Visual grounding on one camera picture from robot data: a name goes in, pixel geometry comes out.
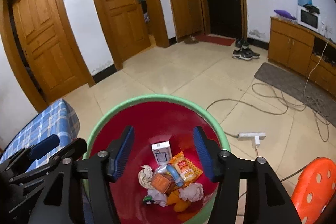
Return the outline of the white paper ball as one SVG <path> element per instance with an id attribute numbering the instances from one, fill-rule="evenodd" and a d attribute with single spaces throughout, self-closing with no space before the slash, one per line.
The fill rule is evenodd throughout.
<path id="1" fill-rule="evenodd" d="M 187 187 L 179 189 L 179 197 L 183 201 L 200 201 L 204 197 L 203 185 L 199 183 L 190 183 Z"/>

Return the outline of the orange snack packet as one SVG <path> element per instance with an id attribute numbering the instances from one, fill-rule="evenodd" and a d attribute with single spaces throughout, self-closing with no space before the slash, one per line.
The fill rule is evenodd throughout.
<path id="1" fill-rule="evenodd" d="M 173 156 L 169 163 L 177 170 L 184 184 L 195 182 L 203 174 L 200 168 L 185 157 L 183 151 Z"/>

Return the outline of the teal white medicine box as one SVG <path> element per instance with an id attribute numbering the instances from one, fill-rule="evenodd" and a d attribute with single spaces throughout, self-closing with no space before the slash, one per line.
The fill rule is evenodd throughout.
<path id="1" fill-rule="evenodd" d="M 151 150 L 158 165 L 167 164 L 173 157 L 169 141 L 154 143 Z"/>

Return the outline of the green white toy keychain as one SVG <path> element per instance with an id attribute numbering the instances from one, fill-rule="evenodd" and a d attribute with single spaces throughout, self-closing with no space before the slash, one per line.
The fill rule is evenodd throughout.
<path id="1" fill-rule="evenodd" d="M 150 196 L 150 195 L 145 196 L 142 201 L 146 205 L 154 204 L 154 200 L 153 200 L 152 196 Z"/>

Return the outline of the clear plastic wrapper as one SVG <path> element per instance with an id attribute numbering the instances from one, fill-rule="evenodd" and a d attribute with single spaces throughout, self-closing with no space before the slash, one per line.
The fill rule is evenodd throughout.
<path id="1" fill-rule="evenodd" d="M 171 164 L 163 164 L 163 165 L 160 165 L 156 170 L 155 170 L 155 173 L 159 173 L 159 174 L 165 174 L 165 175 L 169 175 L 171 176 L 171 168 L 173 166 Z"/>

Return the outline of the blue plastic tube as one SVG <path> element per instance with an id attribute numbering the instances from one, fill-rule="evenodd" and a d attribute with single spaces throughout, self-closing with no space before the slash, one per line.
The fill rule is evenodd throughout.
<path id="1" fill-rule="evenodd" d="M 173 178 L 176 186 L 178 188 L 183 187 L 184 181 L 179 175 L 178 171 L 170 164 L 166 166 L 166 170 L 170 174 L 170 176 Z"/>

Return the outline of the orange cardboard box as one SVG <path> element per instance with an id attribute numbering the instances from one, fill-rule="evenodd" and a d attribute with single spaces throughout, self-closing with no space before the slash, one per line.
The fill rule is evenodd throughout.
<path id="1" fill-rule="evenodd" d="M 165 194 L 173 190 L 175 187 L 175 181 L 169 174 L 156 173 L 151 180 L 151 186 L 159 192 Z"/>

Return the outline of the white tissue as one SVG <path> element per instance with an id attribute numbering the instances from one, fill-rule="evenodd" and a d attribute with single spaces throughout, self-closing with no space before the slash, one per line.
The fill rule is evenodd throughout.
<path id="1" fill-rule="evenodd" d="M 154 189 L 148 189 L 147 190 L 147 195 L 151 196 L 154 204 L 159 205 L 161 207 L 165 207 L 167 204 L 167 195 L 164 193 L 161 193 L 160 191 Z"/>

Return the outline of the red green trash bin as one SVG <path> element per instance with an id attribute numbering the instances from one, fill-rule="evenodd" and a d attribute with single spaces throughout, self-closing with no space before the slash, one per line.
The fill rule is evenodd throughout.
<path id="1" fill-rule="evenodd" d="M 177 213 L 172 205 L 146 205 L 147 190 L 138 182 L 142 166 L 156 170 L 169 156 L 183 152 L 200 168 L 193 142 L 193 129 L 201 126 L 207 137 L 226 150 L 227 137 L 217 120 L 205 109 L 183 98 L 152 94 L 124 101 L 106 113 L 93 129 L 85 158 L 107 149 L 118 139 L 126 126 L 134 129 L 134 143 L 123 175 L 110 191 L 121 223 L 206 223 L 214 204 L 217 184 L 204 175 L 204 199 L 193 202 L 184 212 Z"/>

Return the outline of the white power strip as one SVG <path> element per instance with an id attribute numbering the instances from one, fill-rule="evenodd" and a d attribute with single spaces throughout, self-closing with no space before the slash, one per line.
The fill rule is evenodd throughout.
<path id="1" fill-rule="evenodd" d="M 266 137 L 265 132 L 244 132 L 238 134 L 239 141 L 248 141 L 252 142 L 252 147 L 258 149 L 262 140 Z"/>

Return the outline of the left wooden door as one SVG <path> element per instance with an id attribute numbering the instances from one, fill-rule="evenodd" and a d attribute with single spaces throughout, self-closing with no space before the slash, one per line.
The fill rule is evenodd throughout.
<path id="1" fill-rule="evenodd" d="M 1 0 L 1 38 L 20 87 L 37 112 L 88 84 L 64 0 Z"/>

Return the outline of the black sneaker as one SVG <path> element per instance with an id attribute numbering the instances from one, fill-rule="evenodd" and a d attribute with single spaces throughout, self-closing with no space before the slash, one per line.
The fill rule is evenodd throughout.
<path id="1" fill-rule="evenodd" d="M 250 61 L 253 59 L 253 53 L 250 49 L 239 49 L 233 51 L 232 57 L 235 59 Z"/>
<path id="2" fill-rule="evenodd" d="M 259 53 L 254 52 L 250 47 L 249 47 L 249 43 L 244 40 L 244 39 L 238 39 L 235 42 L 235 50 L 239 50 L 239 49 L 250 49 L 253 53 L 253 59 L 258 59 L 260 57 Z"/>

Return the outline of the wooden shoe cabinet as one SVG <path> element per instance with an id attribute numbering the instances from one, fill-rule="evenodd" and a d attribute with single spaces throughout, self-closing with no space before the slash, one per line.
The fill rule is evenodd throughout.
<path id="1" fill-rule="evenodd" d="M 178 42 L 205 33 L 200 0 L 170 0 Z"/>

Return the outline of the white microwave oven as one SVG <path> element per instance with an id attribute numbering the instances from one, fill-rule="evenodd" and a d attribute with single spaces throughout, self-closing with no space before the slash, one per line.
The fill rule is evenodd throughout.
<path id="1" fill-rule="evenodd" d="M 322 28 L 321 16 L 299 5 L 297 6 L 297 23 L 317 33 L 320 33 Z"/>

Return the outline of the purple cloth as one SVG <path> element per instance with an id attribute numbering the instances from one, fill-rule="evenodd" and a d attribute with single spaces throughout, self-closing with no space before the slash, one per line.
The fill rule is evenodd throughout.
<path id="1" fill-rule="evenodd" d="M 274 10 L 274 12 L 282 17 L 282 18 L 285 18 L 287 20 L 297 20 L 295 16 L 291 15 L 289 12 L 285 11 L 285 10 Z"/>

